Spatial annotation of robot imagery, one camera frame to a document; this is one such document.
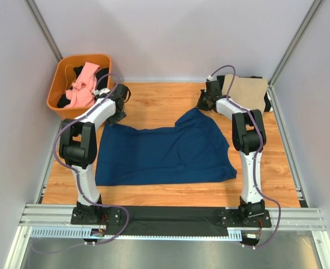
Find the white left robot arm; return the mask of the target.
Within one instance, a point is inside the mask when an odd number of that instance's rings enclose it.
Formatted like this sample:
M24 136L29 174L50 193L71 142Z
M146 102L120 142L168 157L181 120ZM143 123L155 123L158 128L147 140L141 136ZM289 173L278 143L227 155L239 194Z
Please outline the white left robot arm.
M75 178L77 203L71 224L107 226L110 209L102 206L101 194L95 183L94 162L97 158L96 131L103 124L114 124L126 116L125 103L131 97L124 84L112 90L100 90L95 104L75 119L62 121L57 160L69 168Z

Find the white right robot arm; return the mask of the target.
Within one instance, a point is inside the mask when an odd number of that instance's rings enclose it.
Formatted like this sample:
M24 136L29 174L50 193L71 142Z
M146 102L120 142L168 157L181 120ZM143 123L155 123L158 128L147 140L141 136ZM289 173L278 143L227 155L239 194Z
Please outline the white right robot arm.
M232 122L232 141L239 153L242 169L240 204L235 210L223 212L223 223L229 227L270 228L269 212L261 191L261 158L266 144L262 113L240 106L222 94L218 80L207 80L201 90L197 108L215 111Z

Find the blue printed t shirt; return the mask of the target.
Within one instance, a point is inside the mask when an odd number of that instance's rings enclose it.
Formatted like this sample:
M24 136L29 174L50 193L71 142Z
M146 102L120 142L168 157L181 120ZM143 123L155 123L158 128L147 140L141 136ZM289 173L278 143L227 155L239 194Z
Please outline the blue printed t shirt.
M237 175L228 150L215 121L196 108L172 127L106 124L95 182L98 186L223 182Z

